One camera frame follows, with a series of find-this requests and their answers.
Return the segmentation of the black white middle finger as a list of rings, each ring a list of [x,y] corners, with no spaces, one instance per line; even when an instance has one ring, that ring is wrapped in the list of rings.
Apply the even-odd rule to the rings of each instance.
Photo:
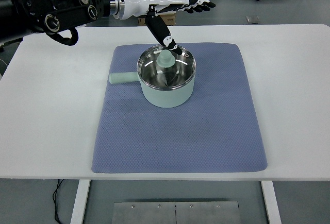
[[[201,13],[203,11],[210,11],[210,7],[207,5],[197,5],[195,7],[193,6],[186,6],[186,7],[181,7],[178,9],[179,12],[187,12],[187,13]]]

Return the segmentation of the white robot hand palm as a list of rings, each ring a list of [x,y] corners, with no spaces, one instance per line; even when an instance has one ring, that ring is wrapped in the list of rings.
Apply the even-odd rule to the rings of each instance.
[[[149,7],[157,12],[173,13],[178,8],[188,5],[189,0],[110,0],[110,14],[115,19],[125,20],[131,16],[146,15]]]

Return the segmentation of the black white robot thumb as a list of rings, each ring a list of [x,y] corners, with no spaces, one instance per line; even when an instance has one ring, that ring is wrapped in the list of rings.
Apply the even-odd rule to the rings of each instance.
[[[164,20],[156,13],[155,5],[149,5],[145,24],[160,45],[177,55],[182,54],[182,49],[174,41]]]

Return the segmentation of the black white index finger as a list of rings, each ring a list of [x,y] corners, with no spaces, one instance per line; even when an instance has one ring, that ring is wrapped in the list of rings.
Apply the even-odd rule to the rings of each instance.
[[[215,8],[216,5],[210,0],[189,0],[189,8]]]

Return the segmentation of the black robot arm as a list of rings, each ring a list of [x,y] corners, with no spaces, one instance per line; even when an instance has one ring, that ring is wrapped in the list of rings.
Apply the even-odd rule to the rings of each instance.
[[[162,15],[203,12],[215,5],[209,0],[1,0],[1,42],[33,33],[45,33],[68,46],[78,41],[77,27],[113,16],[125,20],[145,17],[145,23],[166,49],[181,54]]]

